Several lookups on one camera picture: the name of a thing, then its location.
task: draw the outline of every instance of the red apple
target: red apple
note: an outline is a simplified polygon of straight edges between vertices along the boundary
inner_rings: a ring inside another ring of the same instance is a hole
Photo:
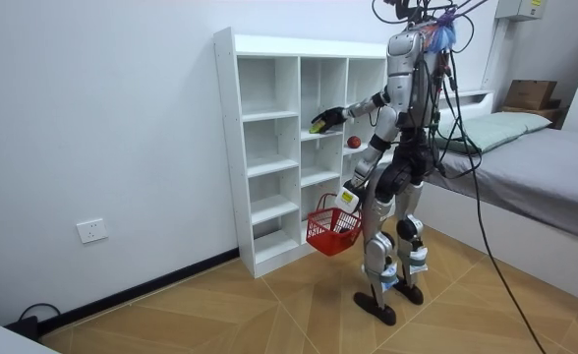
[[[352,136],[348,138],[348,148],[358,148],[361,146],[361,139],[357,136]]]

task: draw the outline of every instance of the electrical outlet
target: electrical outlet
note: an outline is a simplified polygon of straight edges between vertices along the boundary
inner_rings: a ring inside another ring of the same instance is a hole
[[[77,224],[82,243],[88,243],[108,237],[103,219],[93,220]]]

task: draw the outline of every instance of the label on basket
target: label on basket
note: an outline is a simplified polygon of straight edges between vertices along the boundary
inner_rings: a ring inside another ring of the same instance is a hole
[[[359,203],[359,197],[355,196],[348,189],[341,187],[341,191],[337,194],[337,199],[335,199],[335,204],[340,209],[346,211],[347,213],[355,212],[355,208]]]

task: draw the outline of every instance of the white bookshelf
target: white bookshelf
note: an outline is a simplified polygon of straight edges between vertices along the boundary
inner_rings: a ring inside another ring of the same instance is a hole
[[[311,134],[311,121],[384,87],[385,44],[232,29],[214,44],[239,251],[259,277],[314,251],[307,216],[352,176],[374,128],[361,117]],[[346,146],[353,135],[361,147]]]

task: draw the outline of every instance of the gray bedsheet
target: gray bedsheet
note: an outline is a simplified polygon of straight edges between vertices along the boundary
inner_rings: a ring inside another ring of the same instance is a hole
[[[468,157],[453,152],[443,163],[449,175],[470,168]],[[525,135],[486,153],[477,176],[484,202],[578,236],[578,133]],[[429,182],[475,196],[472,175],[447,180],[434,173]]]

